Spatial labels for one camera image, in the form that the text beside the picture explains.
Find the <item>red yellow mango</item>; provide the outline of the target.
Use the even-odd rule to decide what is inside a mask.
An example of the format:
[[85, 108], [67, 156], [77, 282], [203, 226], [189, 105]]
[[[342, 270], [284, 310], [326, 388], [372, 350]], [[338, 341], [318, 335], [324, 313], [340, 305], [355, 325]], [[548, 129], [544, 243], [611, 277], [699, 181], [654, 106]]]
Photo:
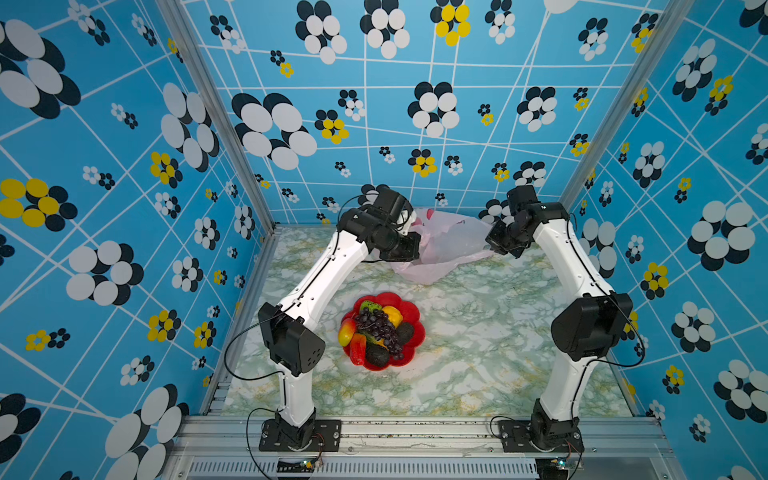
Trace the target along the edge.
[[357, 333], [357, 324], [353, 317], [344, 318], [338, 332], [338, 342], [342, 347], [347, 347]]

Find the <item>pink translucent plastic bag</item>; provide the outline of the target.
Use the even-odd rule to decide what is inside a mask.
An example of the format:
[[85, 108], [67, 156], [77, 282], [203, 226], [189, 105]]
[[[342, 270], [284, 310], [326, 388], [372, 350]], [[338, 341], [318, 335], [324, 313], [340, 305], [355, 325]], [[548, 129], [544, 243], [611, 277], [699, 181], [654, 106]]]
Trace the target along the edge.
[[419, 258], [389, 266], [406, 280], [431, 285], [458, 266], [494, 255], [486, 242], [492, 225], [477, 218], [419, 208], [410, 231], [419, 233]]

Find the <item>dark purple grape bunch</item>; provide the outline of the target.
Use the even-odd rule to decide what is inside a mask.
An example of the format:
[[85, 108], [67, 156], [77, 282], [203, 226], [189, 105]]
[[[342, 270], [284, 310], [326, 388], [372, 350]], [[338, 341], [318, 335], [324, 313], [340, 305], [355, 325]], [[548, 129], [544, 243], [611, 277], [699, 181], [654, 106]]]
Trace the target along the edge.
[[354, 319], [359, 332], [380, 343], [396, 359], [402, 356], [403, 346], [400, 346], [397, 340], [396, 328], [389, 322], [382, 310], [373, 313], [358, 313]]

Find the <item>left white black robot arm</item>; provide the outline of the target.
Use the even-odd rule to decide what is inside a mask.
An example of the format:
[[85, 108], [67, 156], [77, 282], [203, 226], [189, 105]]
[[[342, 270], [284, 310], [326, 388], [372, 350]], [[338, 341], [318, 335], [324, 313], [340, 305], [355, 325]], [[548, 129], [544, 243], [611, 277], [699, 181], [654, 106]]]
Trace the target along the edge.
[[417, 214], [407, 204], [364, 205], [345, 212], [322, 255], [278, 304], [258, 312], [264, 344], [281, 373], [280, 403], [275, 414], [278, 439], [297, 448], [310, 443], [316, 408], [312, 370], [326, 344], [315, 333], [330, 300], [353, 270], [376, 250], [381, 258], [416, 258], [420, 236], [410, 231]]

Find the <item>red flower-shaped plate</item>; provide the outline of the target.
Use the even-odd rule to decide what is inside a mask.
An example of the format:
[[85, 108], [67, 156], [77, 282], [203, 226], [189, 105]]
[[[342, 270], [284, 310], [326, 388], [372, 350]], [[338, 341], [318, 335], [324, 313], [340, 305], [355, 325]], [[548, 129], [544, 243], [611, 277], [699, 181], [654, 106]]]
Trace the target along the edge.
[[359, 298], [338, 330], [349, 360], [370, 371], [407, 365], [424, 339], [419, 308], [391, 292]]

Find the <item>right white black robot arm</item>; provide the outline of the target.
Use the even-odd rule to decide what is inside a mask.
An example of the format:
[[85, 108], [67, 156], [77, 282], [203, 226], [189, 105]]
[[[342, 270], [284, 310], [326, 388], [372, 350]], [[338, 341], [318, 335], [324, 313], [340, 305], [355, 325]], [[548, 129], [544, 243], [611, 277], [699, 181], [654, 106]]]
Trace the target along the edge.
[[561, 204], [510, 198], [508, 205], [511, 218], [495, 224], [486, 237], [491, 249], [518, 258], [531, 245], [538, 245], [571, 299], [550, 324], [558, 355], [530, 420], [531, 443], [549, 451], [577, 442], [586, 384], [620, 340], [633, 304], [600, 276]]

